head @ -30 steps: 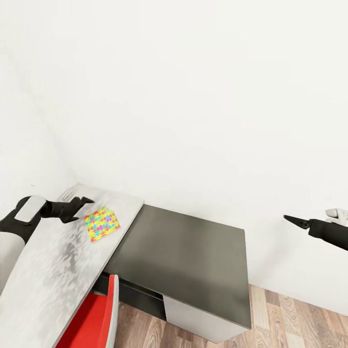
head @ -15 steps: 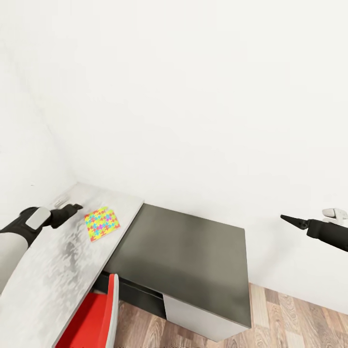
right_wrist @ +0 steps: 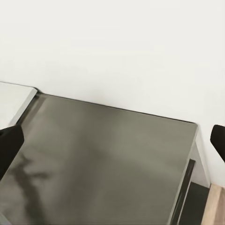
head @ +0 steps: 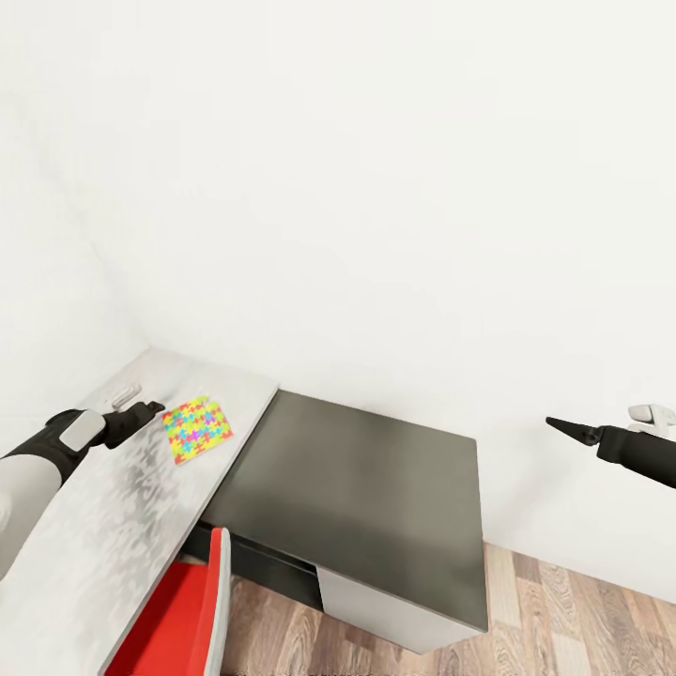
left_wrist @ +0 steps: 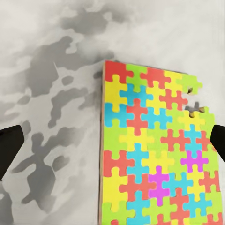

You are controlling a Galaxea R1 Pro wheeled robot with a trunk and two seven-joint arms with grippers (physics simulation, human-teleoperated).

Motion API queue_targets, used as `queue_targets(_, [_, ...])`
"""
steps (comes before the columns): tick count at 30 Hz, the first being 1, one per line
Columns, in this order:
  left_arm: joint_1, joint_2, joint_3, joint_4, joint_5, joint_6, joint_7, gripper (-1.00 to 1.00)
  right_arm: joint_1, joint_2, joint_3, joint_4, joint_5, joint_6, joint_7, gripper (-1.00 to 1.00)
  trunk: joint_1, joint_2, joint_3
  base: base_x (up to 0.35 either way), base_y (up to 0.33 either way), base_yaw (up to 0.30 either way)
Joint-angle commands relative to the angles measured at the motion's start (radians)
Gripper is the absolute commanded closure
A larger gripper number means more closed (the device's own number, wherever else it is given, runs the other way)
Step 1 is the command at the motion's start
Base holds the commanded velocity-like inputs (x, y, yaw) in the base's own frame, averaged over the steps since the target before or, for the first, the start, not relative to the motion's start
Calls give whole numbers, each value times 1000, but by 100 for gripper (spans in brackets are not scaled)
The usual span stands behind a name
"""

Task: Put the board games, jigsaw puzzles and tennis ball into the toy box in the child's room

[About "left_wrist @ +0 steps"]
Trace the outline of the jigsaw puzzle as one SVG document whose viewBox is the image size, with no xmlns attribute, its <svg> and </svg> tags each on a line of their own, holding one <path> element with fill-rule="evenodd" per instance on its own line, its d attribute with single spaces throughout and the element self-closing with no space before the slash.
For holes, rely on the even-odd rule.
<svg viewBox="0 0 225 225">
<path fill-rule="evenodd" d="M 99 225 L 223 225 L 209 107 L 197 76 L 105 60 Z"/>
</svg>

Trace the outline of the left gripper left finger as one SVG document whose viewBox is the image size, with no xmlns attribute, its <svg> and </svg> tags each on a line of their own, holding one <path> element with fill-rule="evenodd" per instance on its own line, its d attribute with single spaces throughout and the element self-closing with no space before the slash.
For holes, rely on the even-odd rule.
<svg viewBox="0 0 225 225">
<path fill-rule="evenodd" d="M 0 181 L 24 144 L 21 125 L 0 130 Z"/>
</svg>

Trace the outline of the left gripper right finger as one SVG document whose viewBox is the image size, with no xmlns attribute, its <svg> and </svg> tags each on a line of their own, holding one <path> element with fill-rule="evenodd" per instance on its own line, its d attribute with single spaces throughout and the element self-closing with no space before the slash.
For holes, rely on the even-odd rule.
<svg viewBox="0 0 225 225">
<path fill-rule="evenodd" d="M 210 141 L 225 162 L 225 127 L 215 124 L 211 132 Z"/>
</svg>

